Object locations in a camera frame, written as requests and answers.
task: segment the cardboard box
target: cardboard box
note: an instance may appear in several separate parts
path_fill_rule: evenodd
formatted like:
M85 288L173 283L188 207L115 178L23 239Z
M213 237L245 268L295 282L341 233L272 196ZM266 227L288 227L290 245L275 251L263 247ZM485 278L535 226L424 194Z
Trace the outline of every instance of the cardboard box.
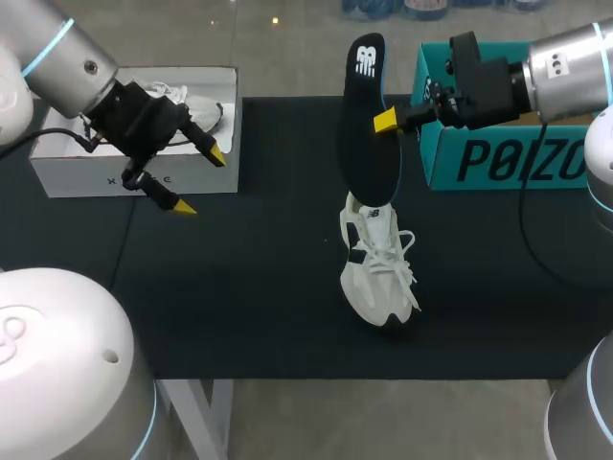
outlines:
M149 67L125 68L118 80L128 83L134 77L163 81L170 86L187 85L193 94L207 96L223 105L223 118L214 133L226 166L216 168L193 144L167 148L157 154L147 170L173 192L185 194L235 193L238 191L241 100L238 71L227 67ZM83 134L80 118L68 120L50 109L43 128L64 127ZM87 153L65 135L41 136L34 144L32 165L49 197L125 196L121 174L128 161L109 145Z
M483 60L506 56L509 62L524 60L528 43L480 43ZM451 58L448 43L422 43L411 104L421 104L430 81L455 86L444 71ZM583 142L593 116L565 120L547 128L535 159L528 187L571 189L586 186ZM424 125L420 154L426 180L432 190L519 189L530 145L540 131L536 114L519 121L473 131L445 127L440 122Z

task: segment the gray floor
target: gray floor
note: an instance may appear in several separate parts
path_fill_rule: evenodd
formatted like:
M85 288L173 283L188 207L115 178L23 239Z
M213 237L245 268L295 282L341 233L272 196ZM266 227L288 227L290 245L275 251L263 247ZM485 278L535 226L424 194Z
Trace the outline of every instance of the gray floor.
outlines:
M401 93L411 91L422 41L468 30L481 39L529 40L613 16L611 0L557 0L529 15L455 10L441 22L374 24L343 19L340 0L58 3L124 66L235 65L246 96L341 94L347 50L367 32L385 35L387 92ZM548 398L544 380L238 381L230 456L540 460Z
M480 39L529 40L613 16L611 0L555 0L518 15L453 10L444 21L343 19L340 0L58 0L122 65L235 65L246 96L341 94L351 43L387 39L387 91L410 92L422 41L469 30ZM272 18L279 19L273 24Z

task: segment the white shoe box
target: white shoe box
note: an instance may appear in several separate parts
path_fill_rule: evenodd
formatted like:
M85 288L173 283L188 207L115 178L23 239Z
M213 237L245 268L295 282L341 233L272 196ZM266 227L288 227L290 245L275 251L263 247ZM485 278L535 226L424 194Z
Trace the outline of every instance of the white shoe box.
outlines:
M117 80L133 78L162 81L169 86L187 85L189 94L206 96L223 105L223 117L214 137L226 159L216 168L193 144L160 151L147 171L180 195L235 193L238 191L240 123L242 106L238 71L231 67L132 67L121 69ZM83 120L68 120L52 108L43 128L64 127L82 135ZM86 152L71 137L47 134L34 143L32 165L48 197L127 196L121 175L128 158L109 145Z

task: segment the new balance logo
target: new balance logo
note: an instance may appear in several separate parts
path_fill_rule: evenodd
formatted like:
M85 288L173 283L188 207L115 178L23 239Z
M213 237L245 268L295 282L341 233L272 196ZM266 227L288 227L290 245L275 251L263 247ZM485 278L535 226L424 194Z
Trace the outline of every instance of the new balance logo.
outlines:
M365 75L366 77L375 76L376 49L374 46L360 46L357 49L357 63L355 64L355 73Z

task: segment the white sneaker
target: white sneaker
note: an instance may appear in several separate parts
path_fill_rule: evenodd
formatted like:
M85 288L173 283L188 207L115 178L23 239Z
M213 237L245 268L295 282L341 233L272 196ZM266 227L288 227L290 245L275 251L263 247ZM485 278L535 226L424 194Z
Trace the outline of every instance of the white sneaker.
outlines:
M411 284L417 280L404 253L415 242L409 231L398 231L392 205L370 208L351 193L341 212L341 233L349 249L341 286L352 307L375 326L405 323L412 308L420 309ZM400 236L411 240L402 246Z
M142 81L135 80L152 98L166 96L175 104L185 104L190 109L192 121L195 122L204 132L212 133L217 127L223 116L223 106L207 97L198 96L188 92L188 87L168 86L161 81ZM171 144L185 142L187 139L180 132L174 135Z

